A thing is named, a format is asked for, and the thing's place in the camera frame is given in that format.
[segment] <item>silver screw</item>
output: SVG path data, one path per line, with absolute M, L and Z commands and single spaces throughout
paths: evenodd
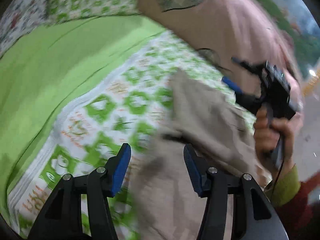
M 250 174 L 248 174 L 248 173 L 244 174 L 243 177 L 244 177 L 245 180 L 251 180 L 252 179 L 252 176 Z
M 69 174 L 69 173 L 64 174 L 62 178 L 63 178 L 63 180 L 69 180 L 69 179 L 71 179 L 71 174 Z
M 98 167 L 97 168 L 97 173 L 104 173 L 106 171 L 105 167 Z
M 210 173 L 217 173 L 217 172 L 218 172 L 217 168 L 215 168 L 215 167 L 210 167 L 210 168 L 208 169 L 208 171 L 209 171 Z

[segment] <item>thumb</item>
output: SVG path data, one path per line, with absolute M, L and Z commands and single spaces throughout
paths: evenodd
M 272 127 L 281 132 L 286 139 L 291 139 L 293 138 L 293 131 L 291 130 L 290 126 L 288 125 L 288 119 L 286 118 L 281 118 L 281 119 L 273 119 L 271 125 Z

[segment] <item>human hand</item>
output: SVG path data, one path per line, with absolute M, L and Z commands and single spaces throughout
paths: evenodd
M 271 122 L 271 127 L 268 127 L 267 110 L 262 107 L 256 114 L 257 120 L 253 127 L 255 128 L 254 140 L 256 154 L 261 164 L 272 174 L 273 179 L 278 175 L 278 170 L 275 167 L 268 165 L 266 161 L 266 153 L 272 151 L 280 138 L 279 132 L 284 135 L 284 165 L 282 167 L 279 178 L 287 174 L 294 166 L 292 160 L 294 133 L 288 125 L 288 119 L 274 118 Z

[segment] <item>person's arm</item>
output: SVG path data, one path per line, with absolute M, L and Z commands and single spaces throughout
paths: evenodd
M 289 239 L 295 239 L 312 218 L 311 207 L 308 206 L 308 192 L 305 185 L 299 182 L 298 171 L 292 160 L 294 134 L 287 119 L 274 119 L 272 129 L 268 127 L 267 111 L 260 109 L 254 124 L 255 149 L 262 165 L 272 174 L 272 182 L 267 185 L 265 194 L 275 207 Z M 278 171 L 267 165 L 265 152 L 274 149 L 279 140 L 279 133 L 284 135 L 284 165 L 274 187 Z

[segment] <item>green mat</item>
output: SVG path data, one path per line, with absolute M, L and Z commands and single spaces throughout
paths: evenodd
M 164 28 L 142 16 L 39 27 L 0 60 L 0 213 L 55 117 Z

